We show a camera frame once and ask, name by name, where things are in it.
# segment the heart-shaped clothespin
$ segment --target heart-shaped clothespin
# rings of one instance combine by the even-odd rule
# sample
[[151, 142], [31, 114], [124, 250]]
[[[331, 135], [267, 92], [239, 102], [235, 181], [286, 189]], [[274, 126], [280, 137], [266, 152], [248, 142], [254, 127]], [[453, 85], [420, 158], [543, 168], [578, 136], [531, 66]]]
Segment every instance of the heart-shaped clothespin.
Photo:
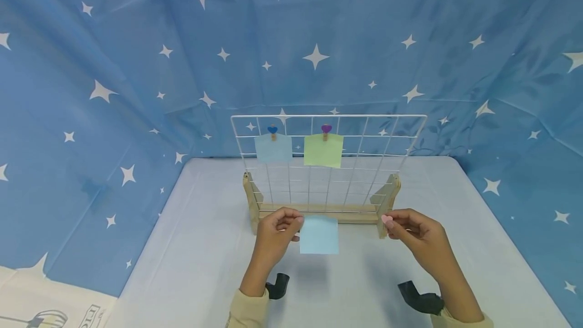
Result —
[[327, 134], [331, 131], [331, 125], [323, 125], [322, 126], [322, 132], [324, 133], [324, 141], [327, 141]]
[[271, 125], [271, 127], [268, 127], [267, 130], [269, 131], [269, 133], [271, 133], [271, 140], [275, 141], [276, 139], [275, 133], [277, 132], [277, 127], [275, 125]]

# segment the table surface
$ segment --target table surface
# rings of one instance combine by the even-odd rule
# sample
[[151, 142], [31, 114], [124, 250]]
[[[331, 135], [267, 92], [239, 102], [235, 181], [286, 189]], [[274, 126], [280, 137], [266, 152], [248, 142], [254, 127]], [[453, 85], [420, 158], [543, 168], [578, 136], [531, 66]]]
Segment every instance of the table surface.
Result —
[[[185, 165], [107, 328], [225, 325], [255, 241], [243, 172], [241, 159]], [[417, 209], [444, 225], [496, 326], [569, 327], [455, 160], [413, 156], [400, 177], [395, 208]], [[271, 302], [268, 327], [431, 327], [397, 285], [411, 279], [420, 293], [438, 293], [437, 283], [402, 243], [379, 239], [373, 225], [340, 225], [339, 237], [338, 255], [288, 248], [270, 279], [278, 272], [291, 279], [285, 297]]]

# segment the blue fabric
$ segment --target blue fabric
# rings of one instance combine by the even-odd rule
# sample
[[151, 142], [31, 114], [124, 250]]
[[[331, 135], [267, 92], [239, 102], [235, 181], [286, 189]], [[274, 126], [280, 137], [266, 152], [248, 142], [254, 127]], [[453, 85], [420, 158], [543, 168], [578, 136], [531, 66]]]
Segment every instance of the blue fabric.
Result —
[[580, 0], [0, 0], [0, 33], [1, 265], [49, 252], [49, 278], [118, 295], [176, 154], [238, 155], [232, 114], [424, 113], [413, 154], [489, 190], [583, 325]]

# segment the finger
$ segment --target finger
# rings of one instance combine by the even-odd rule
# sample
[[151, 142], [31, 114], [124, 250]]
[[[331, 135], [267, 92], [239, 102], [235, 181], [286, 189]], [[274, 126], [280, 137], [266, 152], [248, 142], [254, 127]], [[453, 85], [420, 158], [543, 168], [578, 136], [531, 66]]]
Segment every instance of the finger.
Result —
[[300, 231], [300, 228], [302, 227], [303, 224], [304, 224], [304, 217], [297, 217], [296, 219], [294, 219], [294, 221], [291, 222], [289, 227], [287, 229], [285, 229], [285, 231], [282, 233], [285, 233], [285, 235], [288, 237], [288, 239], [292, 240], [293, 236], [295, 236], [296, 233], [298, 233]]

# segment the wooden base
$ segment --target wooden base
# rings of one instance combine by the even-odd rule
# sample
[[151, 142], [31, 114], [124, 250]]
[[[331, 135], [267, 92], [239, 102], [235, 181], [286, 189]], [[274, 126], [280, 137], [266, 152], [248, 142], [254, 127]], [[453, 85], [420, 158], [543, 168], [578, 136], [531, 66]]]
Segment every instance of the wooden base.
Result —
[[251, 218], [252, 231], [257, 235], [257, 225], [261, 218], [268, 216], [277, 209], [287, 207], [297, 209], [305, 216], [327, 216], [338, 220], [338, 223], [346, 224], [376, 224], [379, 231], [379, 238], [387, 236], [387, 229], [381, 220], [381, 216], [393, 209], [395, 198], [400, 190], [399, 175], [392, 174], [385, 185], [383, 185], [370, 198], [371, 204], [347, 204], [324, 205], [324, 204], [264, 204], [263, 194], [260, 193], [253, 182], [252, 175], [246, 172], [243, 175], [243, 189], [247, 196], [249, 205], [249, 216]]

